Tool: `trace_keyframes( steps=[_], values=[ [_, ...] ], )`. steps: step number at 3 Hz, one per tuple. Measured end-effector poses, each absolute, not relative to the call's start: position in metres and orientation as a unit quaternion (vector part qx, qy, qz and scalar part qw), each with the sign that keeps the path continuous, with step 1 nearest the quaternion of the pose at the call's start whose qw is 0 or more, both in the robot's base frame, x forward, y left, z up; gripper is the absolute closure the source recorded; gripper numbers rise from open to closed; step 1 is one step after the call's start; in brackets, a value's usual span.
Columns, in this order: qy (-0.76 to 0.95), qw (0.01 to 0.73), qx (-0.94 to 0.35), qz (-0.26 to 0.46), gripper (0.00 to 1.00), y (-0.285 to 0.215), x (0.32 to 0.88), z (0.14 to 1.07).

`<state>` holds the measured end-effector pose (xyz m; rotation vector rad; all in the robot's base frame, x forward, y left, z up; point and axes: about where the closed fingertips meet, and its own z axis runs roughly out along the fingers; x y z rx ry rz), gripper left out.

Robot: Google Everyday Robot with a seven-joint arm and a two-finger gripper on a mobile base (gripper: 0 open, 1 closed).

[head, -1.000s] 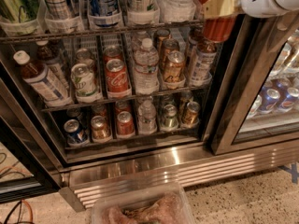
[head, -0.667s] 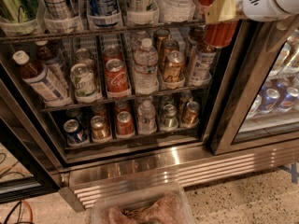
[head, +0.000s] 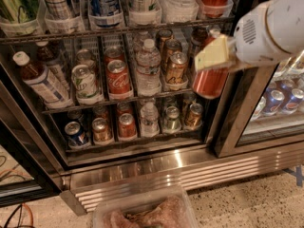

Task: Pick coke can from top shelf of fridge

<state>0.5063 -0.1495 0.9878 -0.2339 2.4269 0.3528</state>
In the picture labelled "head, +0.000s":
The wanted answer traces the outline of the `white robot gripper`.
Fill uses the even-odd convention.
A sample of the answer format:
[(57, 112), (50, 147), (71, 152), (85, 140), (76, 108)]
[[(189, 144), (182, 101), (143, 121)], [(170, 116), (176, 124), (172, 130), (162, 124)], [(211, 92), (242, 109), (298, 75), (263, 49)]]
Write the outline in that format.
[(278, 40), (280, 23), (288, 6), (270, 0), (259, 4), (238, 22), (234, 37), (221, 34), (195, 57), (195, 71), (231, 67), (237, 58), (254, 67), (275, 65), (291, 56)]

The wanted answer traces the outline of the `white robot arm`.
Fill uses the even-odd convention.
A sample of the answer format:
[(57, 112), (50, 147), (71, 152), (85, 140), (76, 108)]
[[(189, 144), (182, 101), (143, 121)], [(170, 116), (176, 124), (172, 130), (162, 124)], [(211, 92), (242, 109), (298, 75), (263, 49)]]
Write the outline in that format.
[(195, 71), (274, 66), (304, 49), (304, 0), (269, 0), (195, 57)]

